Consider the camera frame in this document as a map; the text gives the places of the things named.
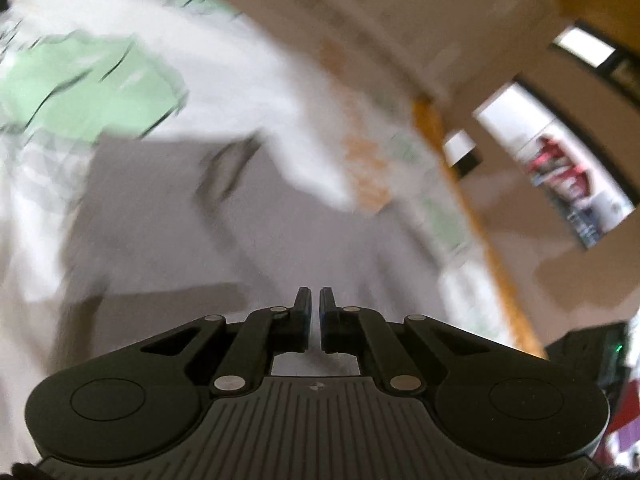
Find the gray fabric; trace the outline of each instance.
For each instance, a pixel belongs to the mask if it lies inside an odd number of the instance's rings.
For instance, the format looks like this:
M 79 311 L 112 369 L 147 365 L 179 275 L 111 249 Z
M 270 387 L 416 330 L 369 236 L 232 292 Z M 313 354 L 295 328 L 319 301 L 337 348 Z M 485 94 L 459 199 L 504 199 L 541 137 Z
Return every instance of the gray fabric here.
M 357 372 L 350 359 L 318 350 L 322 286 L 338 304 L 388 320 L 416 312 L 446 320 L 436 263 L 393 205 L 372 218 L 333 210 L 285 183 L 254 140 L 103 137 L 65 257 L 87 356 L 207 314 L 233 322 L 290 305 L 299 286 L 314 294 L 315 349 L 302 360 L 278 357 L 274 373 Z M 90 296 L 104 298 L 88 313 Z M 73 317 L 63 333 L 78 330 Z

